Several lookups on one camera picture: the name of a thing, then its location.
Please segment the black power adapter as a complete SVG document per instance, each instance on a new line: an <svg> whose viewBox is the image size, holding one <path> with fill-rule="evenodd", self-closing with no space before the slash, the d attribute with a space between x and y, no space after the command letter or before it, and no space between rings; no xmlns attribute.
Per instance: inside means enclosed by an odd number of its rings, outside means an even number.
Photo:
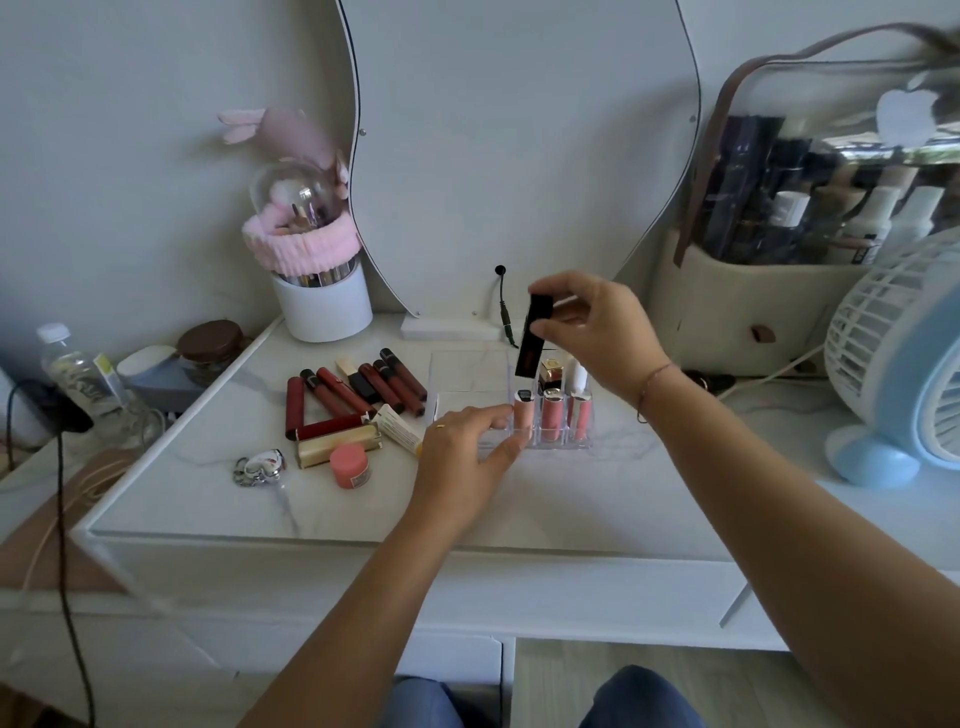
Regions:
<svg viewBox="0 0 960 728"><path fill-rule="evenodd" d="M90 416L56 385L32 378L18 382L18 385L19 392L25 395L54 434L86 433L92 430Z"/></svg>

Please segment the brown wooden stool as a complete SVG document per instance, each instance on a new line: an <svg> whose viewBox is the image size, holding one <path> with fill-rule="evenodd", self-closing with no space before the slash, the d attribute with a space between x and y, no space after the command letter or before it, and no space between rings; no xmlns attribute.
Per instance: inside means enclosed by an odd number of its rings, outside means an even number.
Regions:
<svg viewBox="0 0 960 728"><path fill-rule="evenodd" d="M78 524L136 462L131 450L109 449L63 484L64 529ZM53 592L59 583L57 496L51 495L0 541L0 590ZM67 587L72 593L125 594L99 564L66 540Z"/></svg>

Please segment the long gold lipstick case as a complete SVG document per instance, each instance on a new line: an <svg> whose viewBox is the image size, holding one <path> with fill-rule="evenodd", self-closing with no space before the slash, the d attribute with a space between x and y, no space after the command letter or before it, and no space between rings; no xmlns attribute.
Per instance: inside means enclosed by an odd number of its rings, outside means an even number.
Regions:
<svg viewBox="0 0 960 728"><path fill-rule="evenodd" d="M308 469L329 463L333 452L346 445L358 445L363 451L370 452L382 448L382 437L378 427L368 423L298 442L297 466Z"/></svg>

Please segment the person's leg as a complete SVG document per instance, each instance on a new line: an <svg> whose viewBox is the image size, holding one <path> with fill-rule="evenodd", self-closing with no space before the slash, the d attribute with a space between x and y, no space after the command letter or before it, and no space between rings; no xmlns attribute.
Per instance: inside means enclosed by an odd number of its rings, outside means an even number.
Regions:
<svg viewBox="0 0 960 728"><path fill-rule="evenodd" d="M390 688L376 728L466 728L466 724L444 683L407 677Z"/></svg>
<svg viewBox="0 0 960 728"><path fill-rule="evenodd" d="M707 728L707 723L666 678L630 664L598 687L579 728Z"/></svg>

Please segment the clear acrylic makeup organizer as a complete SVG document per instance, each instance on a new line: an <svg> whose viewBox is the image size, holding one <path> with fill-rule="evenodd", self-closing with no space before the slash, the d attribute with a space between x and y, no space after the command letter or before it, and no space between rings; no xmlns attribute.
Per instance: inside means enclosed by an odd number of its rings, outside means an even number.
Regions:
<svg viewBox="0 0 960 728"><path fill-rule="evenodd" d="M429 363L427 411L432 421L467 407L513 407L518 389L530 389L534 395L535 415L533 435L527 447L536 451L586 451L594 446L594 393L588 379L586 389L592 394L592 412L589 438L585 443L569 442L568 416L570 394L565 388L565 369L570 356L557 349L546 349L540 360L557 358L563 364L562 391L566 395L565 431L560 443L542 443L540 419L542 395L538 394L537 377L515 377L519 352L513 348L484 348L440 350L431 355ZM479 449L489 452L508 436L513 435L513 415L505 429L489 430L480 440Z"/></svg>

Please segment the person's right hand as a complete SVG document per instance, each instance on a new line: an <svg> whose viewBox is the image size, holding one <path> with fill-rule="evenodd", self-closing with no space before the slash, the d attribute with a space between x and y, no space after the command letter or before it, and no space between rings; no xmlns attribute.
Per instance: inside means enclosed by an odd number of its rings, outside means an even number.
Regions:
<svg viewBox="0 0 960 728"><path fill-rule="evenodd" d="M640 408L650 379L670 366L635 293L626 285L580 271L532 282L530 294L550 295L554 307L577 303L569 334L536 334L576 358L596 383Z"/></svg>

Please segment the clear cosmetic bag beige base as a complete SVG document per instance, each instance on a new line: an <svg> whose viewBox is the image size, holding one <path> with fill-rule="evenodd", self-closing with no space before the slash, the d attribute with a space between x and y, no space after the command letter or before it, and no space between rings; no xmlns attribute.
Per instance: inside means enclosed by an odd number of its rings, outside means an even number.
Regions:
<svg viewBox="0 0 960 728"><path fill-rule="evenodd" d="M821 346L878 262L960 225L960 31L848 30L722 85L649 314L683 369L760 378Z"/></svg>

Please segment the pink fluffy headband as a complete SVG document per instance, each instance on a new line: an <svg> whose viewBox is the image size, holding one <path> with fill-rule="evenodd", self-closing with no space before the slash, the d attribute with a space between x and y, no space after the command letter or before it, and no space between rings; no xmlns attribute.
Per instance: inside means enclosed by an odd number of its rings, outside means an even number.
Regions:
<svg viewBox="0 0 960 728"><path fill-rule="evenodd" d="M246 248L264 269L286 277L318 274L348 263L362 249L348 211L326 226L281 234L281 225L293 220L291 205L281 209L270 203L243 224Z"/></svg>

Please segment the black lip gloss tube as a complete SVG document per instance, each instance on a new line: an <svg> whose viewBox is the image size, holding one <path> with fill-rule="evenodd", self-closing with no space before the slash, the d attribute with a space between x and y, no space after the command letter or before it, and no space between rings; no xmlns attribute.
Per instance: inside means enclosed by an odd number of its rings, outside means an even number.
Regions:
<svg viewBox="0 0 960 728"><path fill-rule="evenodd" d="M550 295L532 294L524 321L524 330L514 369L519 379L533 380L540 367L545 340L534 334L532 325L536 321L549 320L553 315L554 299Z"/></svg>

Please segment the blue and white desk fan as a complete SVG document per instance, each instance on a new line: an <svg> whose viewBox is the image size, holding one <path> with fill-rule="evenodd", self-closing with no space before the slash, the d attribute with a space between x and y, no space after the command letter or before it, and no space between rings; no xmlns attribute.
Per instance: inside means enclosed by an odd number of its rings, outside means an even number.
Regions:
<svg viewBox="0 0 960 728"><path fill-rule="evenodd" d="M899 488L925 465L960 471L960 225L870 266L834 313L823 359L861 421L825 440L843 480Z"/></svg>

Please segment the black tube with cream cap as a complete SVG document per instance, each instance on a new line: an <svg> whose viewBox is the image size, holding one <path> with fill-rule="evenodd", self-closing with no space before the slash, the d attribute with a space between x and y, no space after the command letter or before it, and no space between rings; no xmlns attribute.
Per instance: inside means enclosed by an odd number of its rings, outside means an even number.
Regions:
<svg viewBox="0 0 960 728"><path fill-rule="evenodd" d="M335 365L340 374L345 378L349 387L367 404L376 406L382 403L382 397L378 390L361 373L358 366L350 358L340 357L335 360Z"/></svg>

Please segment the clear plastic water bottle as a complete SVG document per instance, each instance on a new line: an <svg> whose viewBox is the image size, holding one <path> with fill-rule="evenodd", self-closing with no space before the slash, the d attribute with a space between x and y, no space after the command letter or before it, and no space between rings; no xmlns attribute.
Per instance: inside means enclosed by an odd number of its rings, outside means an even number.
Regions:
<svg viewBox="0 0 960 728"><path fill-rule="evenodd" d="M56 387L92 422L104 445L148 449L163 432L165 419L124 382L104 353L79 348L60 322L36 330L42 344L41 367Z"/></svg>

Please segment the pink bunny plush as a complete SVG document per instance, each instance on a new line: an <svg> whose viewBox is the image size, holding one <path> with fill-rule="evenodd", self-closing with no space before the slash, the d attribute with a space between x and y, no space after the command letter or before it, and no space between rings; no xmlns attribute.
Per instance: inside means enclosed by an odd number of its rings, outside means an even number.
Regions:
<svg viewBox="0 0 960 728"><path fill-rule="evenodd" d="M351 172L346 156L330 134L299 109L271 106L221 111L222 140L239 144L252 140L281 160L317 167L331 182L338 198L350 199Z"/></svg>

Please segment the blue grey box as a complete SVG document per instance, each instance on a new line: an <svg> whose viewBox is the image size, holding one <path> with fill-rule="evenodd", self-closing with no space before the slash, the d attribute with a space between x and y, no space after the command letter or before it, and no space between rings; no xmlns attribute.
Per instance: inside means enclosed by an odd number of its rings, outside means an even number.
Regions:
<svg viewBox="0 0 960 728"><path fill-rule="evenodd" d="M183 414L206 390L190 378L174 346L143 347L121 360L116 372L147 407L167 414Z"/></svg>

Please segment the person's left leg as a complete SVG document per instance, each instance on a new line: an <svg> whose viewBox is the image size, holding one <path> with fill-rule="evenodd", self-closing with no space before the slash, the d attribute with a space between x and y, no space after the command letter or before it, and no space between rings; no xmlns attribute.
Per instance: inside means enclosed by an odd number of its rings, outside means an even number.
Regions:
<svg viewBox="0 0 960 728"><path fill-rule="evenodd" d="M376 728L466 728L466 724L444 683L407 677L390 688Z"/></svg>

